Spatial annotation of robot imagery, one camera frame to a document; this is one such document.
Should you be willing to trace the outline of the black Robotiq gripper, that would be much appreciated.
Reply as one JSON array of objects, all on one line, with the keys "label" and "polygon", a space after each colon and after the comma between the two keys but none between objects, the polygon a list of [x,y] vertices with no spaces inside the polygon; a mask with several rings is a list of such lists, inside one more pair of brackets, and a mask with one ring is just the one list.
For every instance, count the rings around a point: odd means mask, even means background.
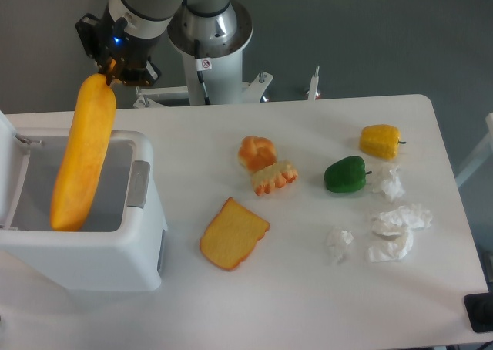
[{"label": "black Robotiq gripper", "polygon": [[106,74],[106,85],[121,83],[131,87],[151,87],[161,71],[151,62],[159,36],[142,39],[125,31],[129,22],[123,17],[115,21],[104,15],[99,21],[85,14],[75,24],[82,47],[99,73]]}]

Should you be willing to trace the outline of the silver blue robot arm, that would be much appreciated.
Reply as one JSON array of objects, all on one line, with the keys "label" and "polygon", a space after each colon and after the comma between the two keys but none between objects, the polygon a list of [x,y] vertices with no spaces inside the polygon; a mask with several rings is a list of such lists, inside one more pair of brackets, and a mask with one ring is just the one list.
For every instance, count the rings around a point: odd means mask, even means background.
[{"label": "silver blue robot arm", "polygon": [[234,0],[108,0],[102,17],[75,25],[100,86],[153,86],[161,76],[151,55],[163,34],[195,59],[220,58],[251,38],[248,11]]}]

